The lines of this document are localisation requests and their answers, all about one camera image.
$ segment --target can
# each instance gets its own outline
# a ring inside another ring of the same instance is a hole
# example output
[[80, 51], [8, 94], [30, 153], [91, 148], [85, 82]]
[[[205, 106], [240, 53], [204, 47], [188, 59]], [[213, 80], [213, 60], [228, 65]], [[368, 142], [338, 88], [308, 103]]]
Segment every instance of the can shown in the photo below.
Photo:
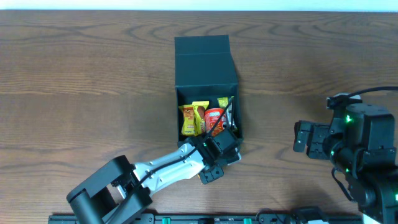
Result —
[[[221, 108], [213, 108], [213, 109], [208, 109], [205, 111], [205, 121], [206, 121], [206, 132], [209, 133], [212, 127], [216, 124], [218, 118], [220, 115], [223, 113], [223, 109]], [[211, 133], [211, 135], [214, 137], [220, 132], [222, 132], [226, 128], [226, 116], [225, 114], [217, 124], [217, 127], [214, 129], [214, 131]]]

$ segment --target dark green box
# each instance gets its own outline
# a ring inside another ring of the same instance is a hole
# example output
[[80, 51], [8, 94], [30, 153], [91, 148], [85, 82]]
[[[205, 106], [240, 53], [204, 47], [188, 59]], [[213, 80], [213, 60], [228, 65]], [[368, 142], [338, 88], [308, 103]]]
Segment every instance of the dark green box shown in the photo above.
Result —
[[183, 115], [178, 106], [208, 100], [208, 108], [219, 108], [217, 98], [224, 96], [234, 96], [236, 136], [243, 140], [238, 77], [228, 35], [175, 38], [175, 92], [178, 142], [187, 138], [181, 134]]

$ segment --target box lid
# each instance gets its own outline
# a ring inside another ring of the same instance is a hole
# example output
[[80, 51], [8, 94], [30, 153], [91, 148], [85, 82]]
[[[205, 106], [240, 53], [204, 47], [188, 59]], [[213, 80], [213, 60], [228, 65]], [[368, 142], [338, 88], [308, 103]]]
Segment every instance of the box lid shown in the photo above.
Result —
[[175, 87], [237, 85], [228, 35], [175, 38]]

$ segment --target wooden table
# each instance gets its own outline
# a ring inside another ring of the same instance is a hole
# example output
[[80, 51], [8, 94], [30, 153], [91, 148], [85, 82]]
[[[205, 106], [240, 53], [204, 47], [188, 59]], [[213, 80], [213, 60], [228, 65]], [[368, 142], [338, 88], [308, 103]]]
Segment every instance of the wooden table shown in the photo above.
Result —
[[[330, 162], [293, 152], [293, 128], [329, 122], [327, 96], [398, 85], [397, 14], [2, 11], [0, 223], [71, 213], [67, 193], [110, 159], [176, 150], [174, 37], [216, 34], [229, 34], [239, 75], [243, 160], [212, 184], [171, 185], [151, 208], [358, 213]], [[397, 96], [363, 98], [397, 115]]]

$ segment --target green light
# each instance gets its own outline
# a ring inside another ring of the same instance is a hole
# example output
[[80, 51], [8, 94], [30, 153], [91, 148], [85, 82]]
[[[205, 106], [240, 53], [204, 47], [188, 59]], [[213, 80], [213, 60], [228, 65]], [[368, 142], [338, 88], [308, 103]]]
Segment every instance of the green light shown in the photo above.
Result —
[[350, 116], [349, 115], [347, 115], [346, 116], [346, 123], [349, 123], [349, 122], [351, 122], [353, 119], [352, 118], [350, 118]]

